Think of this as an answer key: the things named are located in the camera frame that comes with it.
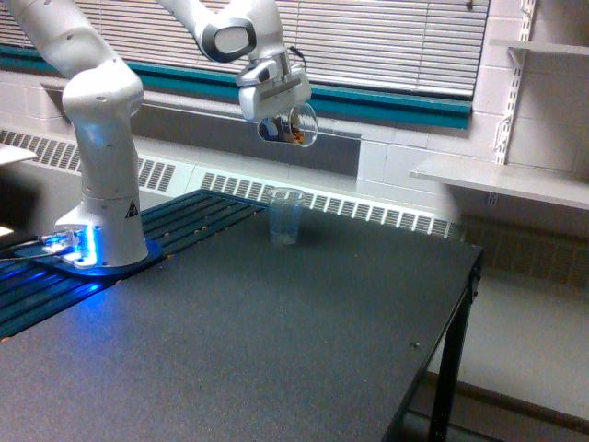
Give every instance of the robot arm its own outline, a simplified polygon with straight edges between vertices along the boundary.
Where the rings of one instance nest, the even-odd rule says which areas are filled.
[[[232,0],[218,14],[199,0],[157,0],[192,34],[212,61],[229,63],[247,56],[237,76],[244,118],[260,122],[267,141],[311,145],[317,117],[306,104],[311,86],[305,68],[291,66],[275,0]]]
[[[131,116],[143,101],[139,77],[98,35],[73,0],[5,0],[43,58],[70,81],[63,96],[82,162],[82,202],[57,222],[85,247],[76,267],[122,267],[147,255],[139,214]]]

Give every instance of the radiator vent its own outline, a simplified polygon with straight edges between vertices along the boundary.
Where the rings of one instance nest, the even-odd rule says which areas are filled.
[[[245,198],[257,202],[267,202],[266,196],[270,189],[283,186],[280,182],[252,181],[250,177],[234,175],[228,172],[213,172],[211,169],[201,169],[202,181],[200,189],[221,192],[239,198]],[[449,222],[436,219],[433,214],[420,211],[412,211],[408,208],[390,204],[370,204],[359,198],[346,199],[342,195],[328,192],[318,192],[312,189],[303,189],[306,192],[303,205],[313,210],[330,214],[348,216],[387,226],[406,228],[407,230],[447,237],[446,228]]]
[[[76,174],[79,174],[82,168],[77,145],[64,140],[2,130],[0,131],[0,143],[21,147],[34,152],[37,157],[32,159],[31,162],[38,166],[60,169]],[[140,156],[137,164],[139,187],[144,191],[161,192],[169,196],[181,195],[186,191],[188,179],[194,169],[193,165],[184,166],[190,169],[190,171],[183,174],[186,179],[184,186],[176,186],[179,188],[174,189],[174,192],[169,192],[170,184],[174,180],[175,172],[178,169],[178,163],[174,161],[166,162],[166,160],[160,160],[159,158],[152,159]]]

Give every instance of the plastic cup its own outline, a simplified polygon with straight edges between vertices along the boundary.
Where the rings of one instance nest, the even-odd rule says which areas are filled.
[[[318,129],[315,111],[304,103],[264,119],[258,125],[258,135],[264,141],[309,147],[317,140]]]
[[[305,193],[297,189],[279,188],[268,193],[270,238],[277,246],[296,244],[303,213]]]

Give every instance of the window sill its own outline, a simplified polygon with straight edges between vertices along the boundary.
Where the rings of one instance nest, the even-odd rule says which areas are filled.
[[[208,99],[237,100],[235,76],[197,69],[129,62],[146,87],[191,93]],[[0,45],[0,68],[55,73],[33,49]],[[470,101],[414,97],[346,87],[313,86],[311,105],[319,116],[468,128]]]

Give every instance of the window blinds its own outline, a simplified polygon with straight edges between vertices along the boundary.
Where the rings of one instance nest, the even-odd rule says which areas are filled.
[[[76,0],[130,61],[238,72],[215,64],[155,0]],[[312,81],[472,97],[490,0],[278,0],[288,46]],[[204,0],[214,10],[228,0]],[[0,6],[0,43],[29,46]]]

